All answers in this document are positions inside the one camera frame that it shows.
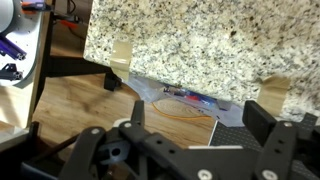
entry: gray mat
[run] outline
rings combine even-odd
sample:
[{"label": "gray mat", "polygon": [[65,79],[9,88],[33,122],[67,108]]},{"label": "gray mat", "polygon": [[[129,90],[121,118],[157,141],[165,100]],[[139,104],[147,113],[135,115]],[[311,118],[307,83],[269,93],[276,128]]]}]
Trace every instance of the gray mat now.
[{"label": "gray mat", "polygon": [[[311,131],[317,121],[317,117],[312,114],[306,114],[304,119],[300,123],[296,123],[297,126],[304,130]],[[251,135],[251,133],[245,127],[226,127],[221,123],[217,123],[216,128],[212,134],[210,145],[241,145],[245,148],[261,151],[262,147]],[[305,176],[311,180],[320,180],[313,175],[300,161],[293,161],[292,170]]]}]

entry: black frame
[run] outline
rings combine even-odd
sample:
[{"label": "black frame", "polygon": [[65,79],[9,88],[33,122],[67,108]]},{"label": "black frame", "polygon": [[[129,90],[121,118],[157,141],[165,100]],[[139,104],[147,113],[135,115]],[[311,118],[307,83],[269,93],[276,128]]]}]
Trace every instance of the black frame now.
[{"label": "black frame", "polygon": [[[181,149],[144,128],[144,104],[136,101],[130,121],[105,131],[90,127],[47,153],[22,163],[30,179],[98,180],[108,167],[122,162],[135,179],[307,179],[291,169],[293,159],[320,177],[320,126],[312,131],[296,123],[271,119],[254,101],[247,101],[243,122],[263,146],[262,152],[242,148]],[[50,155],[76,141],[67,162],[46,164]]]},{"label": "black frame", "polygon": [[[56,4],[56,0],[52,0],[52,6]],[[52,32],[54,25],[54,12],[50,12],[50,19],[48,25],[48,32],[45,41],[43,52],[43,60],[41,65],[41,72],[39,77],[38,90],[36,94],[37,106],[41,94],[44,90],[46,77],[63,77],[63,76],[76,76],[87,74],[101,74],[105,73],[104,89],[114,91],[114,89],[121,84],[121,80],[112,72],[110,67],[100,64],[89,62],[84,58],[67,57],[67,56],[52,56],[51,43]]]}]

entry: granite slab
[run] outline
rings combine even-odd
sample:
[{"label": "granite slab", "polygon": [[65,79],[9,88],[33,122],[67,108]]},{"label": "granite slab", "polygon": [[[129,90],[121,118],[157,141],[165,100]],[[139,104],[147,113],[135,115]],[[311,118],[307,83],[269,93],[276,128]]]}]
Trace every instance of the granite slab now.
[{"label": "granite slab", "polygon": [[291,79],[282,118],[320,115],[320,0],[94,0],[84,58],[110,65],[133,44],[130,72],[232,101]]}]

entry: black plastic part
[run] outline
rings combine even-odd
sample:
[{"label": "black plastic part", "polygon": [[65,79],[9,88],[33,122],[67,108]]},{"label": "black plastic part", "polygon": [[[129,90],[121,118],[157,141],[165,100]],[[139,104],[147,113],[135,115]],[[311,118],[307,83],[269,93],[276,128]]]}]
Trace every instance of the black plastic part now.
[{"label": "black plastic part", "polygon": [[199,179],[201,169],[211,172],[212,179],[252,177],[259,154],[256,151],[184,150],[160,134],[149,134],[134,123],[130,127],[125,124],[120,125],[120,132],[132,144],[131,151],[134,152],[129,153],[126,163],[136,179]]},{"label": "black plastic part", "polygon": [[59,180],[99,179],[94,157],[96,149],[103,143],[104,138],[105,130],[101,127],[91,127],[82,131],[69,160],[59,174]]},{"label": "black plastic part", "polygon": [[120,85],[121,79],[118,78],[118,76],[115,75],[111,69],[108,69],[104,77],[104,89],[114,91],[115,88],[119,87]]},{"label": "black plastic part", "polygon": [[27,141],[30,142],[32,146],[36,145],[40,123],[33,121],[29,126],[29,133],[27,135]]},{"label": "black plastic part", "polygon": [[314,127],[313,131],[312,131],[314,137],[320,141],[320,126],[316,126]]},{"label": "black plastic part", "polygon": [[144,101],[136,101],[134,103],[133,112],[131,115],[131,122],[139,124],[144,127],[145,115],[144,115]]},{"label": "black plastic part", "polygon": [[86,61],[83,58],[51,56],[48,61],[47,76],[76,76],[86,74],[105,73],[107,67],[93,62]]},{"label": "black plastic part", "polygon": [[265,143],[256,164],[255,175],[257,179],[265,179],[262,176],[264,170],[274,172],[278,179],[290,179],[298,130],[294,126],[285,126],[285,123],[278,122]]},{"label": "black plastic part", "polygon": [[261,146],[277,122],[255,101],[246,101],[242,121]]},{"label": "black plastic part", "polygon": [[96,158],[102,165],[115,164],[127,159],[130,144],[127,141],[117,141],[101,145],[98,149]]},{"label": "black plastic part", "polygon": [[24,179],[28,180],[56,180],[61,167],[62,165],[58,166],[46,160],[37,165],[31,162],[22,162],[20,173]]}]

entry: wooden floor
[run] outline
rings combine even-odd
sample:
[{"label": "wooden floor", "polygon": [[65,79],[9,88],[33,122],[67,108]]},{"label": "wooden floor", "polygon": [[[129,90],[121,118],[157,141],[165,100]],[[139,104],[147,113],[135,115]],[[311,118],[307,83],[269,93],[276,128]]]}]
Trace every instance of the wooden floor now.
[{"label": "wooden floor", "polygon": [[[86,27],[81,28],[76,31],[85,35],[83,32],[86,32]],[[84,42],[71,35],[62,25],[55,26],[53,40],[52,54],[81,56],[83,53]],[[41,138],[59,143],[86,127],[102,126],[108,130],[115,120],[130,117],[134,101],[139,96],[125,85],[115,92],[109,92],[103,89],[103,82],[103,74],[47,78],[45,90],[33,116],[34,121],[41,123]],[[176,107],[177,112],[181,109],[191,113],[191,116],[198,116],[196,111],[186,111],[185,106],[179,107]],[[209,142],[213,120],[167,118],[155,112],[151,104],[145,104],[145,113],[147,130],[159,132],[181,147],[207,145]]]}]

